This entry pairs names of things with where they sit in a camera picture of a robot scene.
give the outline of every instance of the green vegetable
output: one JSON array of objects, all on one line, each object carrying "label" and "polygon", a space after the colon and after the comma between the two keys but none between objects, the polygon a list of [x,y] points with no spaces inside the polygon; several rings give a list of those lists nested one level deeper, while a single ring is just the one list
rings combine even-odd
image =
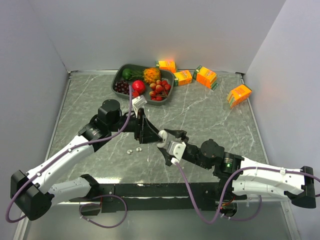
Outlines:
[{"label": "green vegetable", "polygon": [[123,71],[122,71],[122,77],[124,80],[129,80],[132,76],[132,71],[131,69],[129,68],[125,68]]}]

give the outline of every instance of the gray marble surface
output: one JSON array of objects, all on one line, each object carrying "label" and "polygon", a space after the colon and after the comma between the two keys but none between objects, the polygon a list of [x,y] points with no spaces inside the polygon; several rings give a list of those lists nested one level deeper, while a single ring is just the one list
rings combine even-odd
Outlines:
[{"label": "gray marble surface", "polygon": [[[128,100],[111,90],[114,75],[75,74],[70,85],[50,150],[50,156],[69,143],[78,131],[95,115],[102,102],[116,99],[122,112],[128,110]],[[163,106],[146,105],[148,119],[159,129],[186,130],[189,143],[200,146],[209,138],[225,147],[226,152],[266,163],[255,122],[247,101],[233,109],[226,100],[230,90],[241,84],[241,75],[218,74],[219,86],[210,90],[198,82],[177,86],[172,99]],[[217,182],[211,170],[186,161],[181,166],[190,182]],[[58,182],[90,174],[100,183],[182,183],[179,170],[168,167],[156,144],[139,145],[133,133],[123,133],[95,154],[76,164]]]}]

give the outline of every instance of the fruit tray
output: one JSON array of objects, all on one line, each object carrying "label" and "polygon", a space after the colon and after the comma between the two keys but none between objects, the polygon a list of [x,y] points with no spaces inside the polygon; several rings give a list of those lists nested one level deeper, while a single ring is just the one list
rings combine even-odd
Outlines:
[{"label": "fruit tray", "polygon": [[[122,77],[123,70],[124,69],[131,69],[131,70],[134,70],[134,71],[143,71],[143,70],[148,69],[148,68],[152,68],[152,67],[135,65],[135,64],[125,64],[125,65],[123,65],[122,67],[120,67],[120,69],[118,70],[118,72],[115,74],[115,76],[113,78],[112,85],[111,85],[112,91],[120,98],[129,99],[129,95],[115,91],[116,83],[124,80],[123,77]],[[149,92],[151,92],[153,90],[149,87],[149,84],[144,82],[145,92],[143,94],[141,94],[141,95],[143,95],[145,97],[147,103],[150,104],[150,105],[161,106],[161,105],[166,104],[169,101],[169,99],[170,99],[170,97],[172,95],[172,91],[174,89],[175,75],[173,73],[171,73],[170,71],[162,70],[162,69],[160,69],[160,74],[161,74],[161,80],[166,80],[168,82],[168,84],[171,85],[171,89],[169,90],[169,93],[167,94],[167,97],[164,98],[162,101],[151,100]],[[129,80],[127,82],[128,82],[129,85],[131,85],[134,81],[135,80]]]}]

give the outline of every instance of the orange box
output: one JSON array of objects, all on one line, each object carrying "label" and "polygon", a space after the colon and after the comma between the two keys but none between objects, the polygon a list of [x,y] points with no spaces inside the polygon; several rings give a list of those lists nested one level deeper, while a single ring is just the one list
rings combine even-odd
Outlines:
[{"label": "orange box", "polygon": [[231,90],[226,97],[226,100],[228,101],[230,108],[233,108],[235,105],[246,100],[251,93],[252,90],[247,85],[242,84]]},{"label": "orange box", "polygon": [[173,74],[177,72],[177,66],[174,61],[156,61],[155,66],[159,69],[170,71]]},{"label": "orange box", "polygon": [[174,73],[174,86],[181,86],[192,82],[192,76],[189,70],[178,71]]},{"label": "orange box", "polygon": [[216,83],[217,74],[201,65],[194,71],[193,79],[210,89],[215,89],[218,85]]}]

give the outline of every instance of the bunch of dark grapes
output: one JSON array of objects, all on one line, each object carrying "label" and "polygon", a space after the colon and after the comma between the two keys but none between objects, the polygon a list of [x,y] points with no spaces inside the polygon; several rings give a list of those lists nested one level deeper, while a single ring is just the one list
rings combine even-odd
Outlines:
[{"label": "bunch of dark grapes", "polygon": [[129,95],[129,83],[125,80],[121,80],[115,83],[114,90],[121,94]]}]

